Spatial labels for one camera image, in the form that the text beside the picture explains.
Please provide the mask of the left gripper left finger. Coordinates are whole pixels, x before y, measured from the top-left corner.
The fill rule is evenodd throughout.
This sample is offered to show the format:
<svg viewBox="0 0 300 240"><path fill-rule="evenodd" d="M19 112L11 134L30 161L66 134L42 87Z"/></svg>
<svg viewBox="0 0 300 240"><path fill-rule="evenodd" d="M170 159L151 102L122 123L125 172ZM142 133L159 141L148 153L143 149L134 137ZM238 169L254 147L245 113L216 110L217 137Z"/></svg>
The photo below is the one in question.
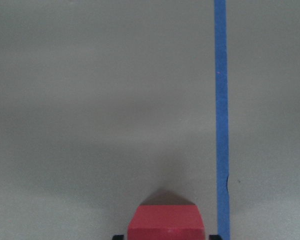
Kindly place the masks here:
<svg viewBox="0 0 300 240"><path fill-rule="evenodd" d="M124 235L114 235L112 240L124 240Z"/></svg>

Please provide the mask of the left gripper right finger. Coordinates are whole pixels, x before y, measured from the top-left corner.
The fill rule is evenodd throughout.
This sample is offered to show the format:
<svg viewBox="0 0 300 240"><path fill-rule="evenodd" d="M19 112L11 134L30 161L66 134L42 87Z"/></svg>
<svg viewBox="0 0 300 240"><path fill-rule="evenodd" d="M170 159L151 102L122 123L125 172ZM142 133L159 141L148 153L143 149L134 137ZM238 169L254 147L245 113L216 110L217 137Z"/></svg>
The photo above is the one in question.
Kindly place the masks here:
<svg viewBox="0 0 300 240"><path fill-rule="evenodd" d="M222 237L218 234L210 234L209 240L222 240Z"/></svg>

